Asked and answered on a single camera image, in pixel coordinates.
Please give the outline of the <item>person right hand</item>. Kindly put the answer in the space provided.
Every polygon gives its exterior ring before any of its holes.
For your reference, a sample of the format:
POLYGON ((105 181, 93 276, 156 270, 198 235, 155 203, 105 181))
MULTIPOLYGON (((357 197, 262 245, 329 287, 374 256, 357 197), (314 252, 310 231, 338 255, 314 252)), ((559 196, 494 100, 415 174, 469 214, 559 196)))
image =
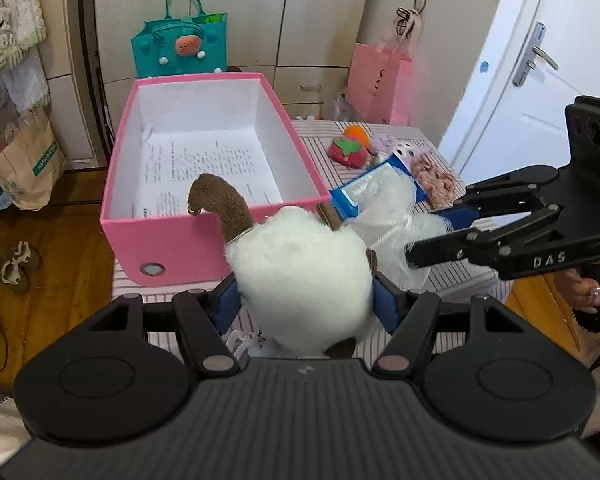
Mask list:
POLYGON ((556 285, 565 302, 574 310, 596 313, 600 310, 600 284, 592 278, 582 278, 574 269, 559 273, 556 285))

